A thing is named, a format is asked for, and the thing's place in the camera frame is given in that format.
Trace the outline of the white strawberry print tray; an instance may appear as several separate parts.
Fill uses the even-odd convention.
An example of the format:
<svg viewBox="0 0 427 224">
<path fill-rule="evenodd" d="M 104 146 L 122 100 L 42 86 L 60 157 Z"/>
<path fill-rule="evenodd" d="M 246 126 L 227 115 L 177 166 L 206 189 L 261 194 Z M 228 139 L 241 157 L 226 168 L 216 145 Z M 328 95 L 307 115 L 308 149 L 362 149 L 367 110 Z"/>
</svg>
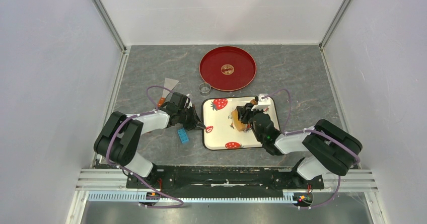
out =
<svg viewBox="0 0 427 224">
<path fill-rule="evenodd" d="M 240 148 L 261 148 L 250 126 L 238 131 L 232 119 L 232 111 L 253 100 L 253 96 L 211 98 L 202 104 L 201 117 L 206 129 L 203 145 L 211 151 L 235 150 Z"/>
</svg>

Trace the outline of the wooden rolling pin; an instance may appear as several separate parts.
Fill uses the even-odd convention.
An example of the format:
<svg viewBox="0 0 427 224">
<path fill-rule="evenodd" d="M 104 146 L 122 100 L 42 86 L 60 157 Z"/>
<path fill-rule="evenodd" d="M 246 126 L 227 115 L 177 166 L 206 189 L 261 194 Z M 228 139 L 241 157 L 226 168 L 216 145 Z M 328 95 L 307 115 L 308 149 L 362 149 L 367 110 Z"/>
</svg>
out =
<svg viewBox="0 0 427 224">
<path fill-rule="evenodd" d="M 233 126 L 237 131 L 246 131 L 250 128 L 249 121 L 254 117 L 255 111 L 252 108 L 258 104 L 258 97 L 255 97 L 244 106 L 237 106 L 231 112 Z"/>
</svg>

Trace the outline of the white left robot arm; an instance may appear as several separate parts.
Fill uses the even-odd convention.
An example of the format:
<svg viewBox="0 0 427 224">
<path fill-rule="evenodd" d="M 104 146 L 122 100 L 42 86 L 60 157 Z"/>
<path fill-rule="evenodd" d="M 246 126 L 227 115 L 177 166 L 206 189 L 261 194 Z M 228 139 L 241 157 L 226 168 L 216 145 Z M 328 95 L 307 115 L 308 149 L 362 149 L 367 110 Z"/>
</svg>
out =
<svg viewBox="0 0 427 224">
<path fill-rule="evenodd" d="M 140 136 L 176 124 L 185 130 L 205 129 L 190 98 L 175 92 L 169 101 L 150 112 L 130 115 L 113 112 L 95 140 L 94 152 L 108 163 L 138 175 L 141 184 L 152 188 L 157 184 L 158 174 L 153 171 L 155 164 L 136 152 Z"/>
</svg>

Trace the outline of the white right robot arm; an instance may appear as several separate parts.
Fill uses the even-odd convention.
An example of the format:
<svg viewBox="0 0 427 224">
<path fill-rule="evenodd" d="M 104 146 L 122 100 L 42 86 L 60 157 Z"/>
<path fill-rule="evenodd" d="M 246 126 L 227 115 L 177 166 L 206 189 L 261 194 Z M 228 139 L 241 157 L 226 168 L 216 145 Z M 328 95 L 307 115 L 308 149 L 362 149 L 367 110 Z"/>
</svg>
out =
<svg viewBox="0 0 427 224">
<path fill-rule="evenodd" d="M 314 126 L 282 132 L 269 114 L 261 111 L 204 116 L 203 145 L 211 151 L 261 147 L 273 156 L 310 152 L 291 171 L 291 182 L 303 188 L 316 177 L 331 172 L 345 176 L 360 162 L 362 144 L 331 122 L 321 119 Z"/>
</svg>

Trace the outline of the blue toy brick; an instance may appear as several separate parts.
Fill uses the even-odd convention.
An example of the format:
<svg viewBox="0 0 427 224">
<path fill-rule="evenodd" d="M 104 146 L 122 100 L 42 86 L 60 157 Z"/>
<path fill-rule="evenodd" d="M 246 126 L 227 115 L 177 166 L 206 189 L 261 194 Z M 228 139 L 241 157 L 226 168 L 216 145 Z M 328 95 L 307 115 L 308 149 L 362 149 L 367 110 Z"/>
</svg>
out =
<svg viewBox="0 0 427 224">
<path fill-rule="evenodd" d="M 189 142 L 189 137 L 188 137 L 187 132 L 184 128 L 177 130 L 177 133 L 178 133 L 178 136 L 179 136 L 182 144 L 186 144 Z"/>
</svg>

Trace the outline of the round red lacquer tray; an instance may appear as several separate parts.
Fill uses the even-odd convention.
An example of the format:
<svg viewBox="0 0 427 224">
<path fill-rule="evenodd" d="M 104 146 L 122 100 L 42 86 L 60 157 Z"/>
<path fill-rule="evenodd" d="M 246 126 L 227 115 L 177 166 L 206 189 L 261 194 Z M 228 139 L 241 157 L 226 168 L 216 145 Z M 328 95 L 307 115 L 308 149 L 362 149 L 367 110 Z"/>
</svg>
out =
<svg viewBox="0 0 427 224">
<path fill-rule="evenodd" d="M 199 64 L 201 78 L 215 90 L 233 92 L 248 86 L 256 76 L 254 58 L 236 46 L 210 50 Z"/>
</svg>

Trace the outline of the wooden handled metal scraper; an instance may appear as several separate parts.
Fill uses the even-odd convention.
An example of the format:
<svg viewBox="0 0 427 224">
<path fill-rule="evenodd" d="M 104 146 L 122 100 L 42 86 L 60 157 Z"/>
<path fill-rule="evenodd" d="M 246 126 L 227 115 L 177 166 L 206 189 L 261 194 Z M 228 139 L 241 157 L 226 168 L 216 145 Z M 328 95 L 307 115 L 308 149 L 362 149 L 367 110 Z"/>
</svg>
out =
<svg viewBox="0 0 427 224">
<path fill-rule="evenodd" d="M 166 100 L 166 97 L 178 85 L 178 83 L 179 83 L 179 80 L 175 80 L 175 79 L 171 79 L 171 78 L 165 78 L 162 96 L 161 96 L 161 98 L 160 98 L 160 100 L 158 101 L 158 104 L 157 104 L 158 107 L 161 107 L 164 104 L 164 102 Z"/>
</svg>

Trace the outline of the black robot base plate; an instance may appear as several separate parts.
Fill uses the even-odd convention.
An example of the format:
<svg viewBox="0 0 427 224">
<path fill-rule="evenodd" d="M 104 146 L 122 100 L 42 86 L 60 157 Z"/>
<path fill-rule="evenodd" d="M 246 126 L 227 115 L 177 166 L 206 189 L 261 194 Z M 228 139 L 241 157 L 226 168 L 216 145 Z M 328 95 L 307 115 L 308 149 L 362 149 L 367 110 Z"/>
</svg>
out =
<svg viewBox="0 0 427 224">
<path fill-rule="evenodd" d="M 281 197 L 283 190 L 322 190 L 322 176 L 305 180 L 290 167 L 158 165 L 145 181 L 173 197 Z"/>
</svg>

